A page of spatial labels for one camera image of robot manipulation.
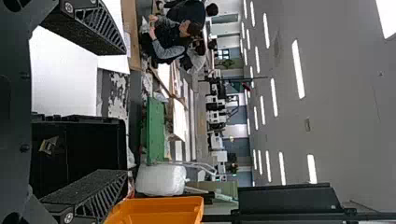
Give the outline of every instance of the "worker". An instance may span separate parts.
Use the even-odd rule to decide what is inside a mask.
[[[174,0],[165,3],[164,1],[157,1],[157,8],[170,8],[166,17],[172,21],[183,22],[186,20],[198,22],[204,28],[206,16],[212,17],[219,14],[219,8],[212,3],[205,8],[203,2],[199,0]]]
[[[188,49],[185,56],[181,58],[180,66],[190,75],[197,74],[205,65],[206,46],[204,41],[197,41],[194,49]]]
[[[154,68],[158,63],[170,64],[182,56],[192,42],[191,37],[200,33],[201,25],[191,21],[179,23],[153,15],[149,16],[149,21],[154,22],[154,26],[149,28],[148,33],[143,33],[140,40]]]

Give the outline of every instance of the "black hair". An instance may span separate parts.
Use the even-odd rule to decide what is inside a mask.
[[[195,51],[197,51],[199,56],[204,56],[206,54],[206,46],[204,41],[200,42],[200,45],[195,47]]]
[[[218,5],[212,3],[206,7],[206,13],[209,17],[217,16],[219,14],[219,7]]]
[[[209,41],[209,43],[207,43],[207,47],[209,49],[215,49],[217,46],[218,46],[217,39],[213,39],[213,40]]]
[[[191,36],[197,36],[201,32],[202,25],[198,22],[191,22],[189,28],[187,28],[187,33]]]

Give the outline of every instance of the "cardboard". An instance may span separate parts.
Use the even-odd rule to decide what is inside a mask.
[[[137,27],[137,13],[135,0],[121,0],[122,21],[125,31],[125,45],[127,47],[128,64],[131,70],[142,71],[139,48],[139,27]]]

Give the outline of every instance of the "black storage box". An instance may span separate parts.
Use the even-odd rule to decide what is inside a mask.
[[[127,170],[122,119],[33,115],[30,184],[37,198],[97,169]]]

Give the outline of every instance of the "white plastic bag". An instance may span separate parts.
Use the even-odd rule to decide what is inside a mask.
[[[181,195],[186,183],[186,168],[174,165],[142,164],[136,178],[136,191],[154,196]]]

